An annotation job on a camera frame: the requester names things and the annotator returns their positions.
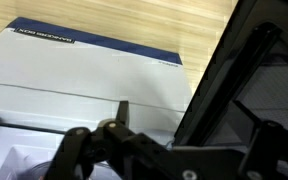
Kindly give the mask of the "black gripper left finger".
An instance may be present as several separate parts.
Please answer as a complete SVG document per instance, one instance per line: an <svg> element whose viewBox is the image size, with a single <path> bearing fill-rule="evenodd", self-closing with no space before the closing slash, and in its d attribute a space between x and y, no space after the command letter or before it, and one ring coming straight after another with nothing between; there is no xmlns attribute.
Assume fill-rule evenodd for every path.
<svg viewBox="0 0 288 180"><path fill-rule="evenodd" d="M120 101L116 117L101 121L95 131L86 127L68 130L43 180L87 180L96 163L121 164L121 149L106 128L110 121L124 127L129 125L128 101Z"/></svg>

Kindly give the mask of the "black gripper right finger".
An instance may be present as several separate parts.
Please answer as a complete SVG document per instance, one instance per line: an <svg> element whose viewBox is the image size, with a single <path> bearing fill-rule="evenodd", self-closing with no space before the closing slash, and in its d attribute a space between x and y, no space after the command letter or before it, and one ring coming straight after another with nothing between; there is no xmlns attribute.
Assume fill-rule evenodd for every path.
<svg viewBox="0 0 288 180"><path fill-rule="evenodd" d="M240 180L288 180L277 171L278 162L288 164L288 130L274 121L263 121L253 136L238 169Z"/></svg>

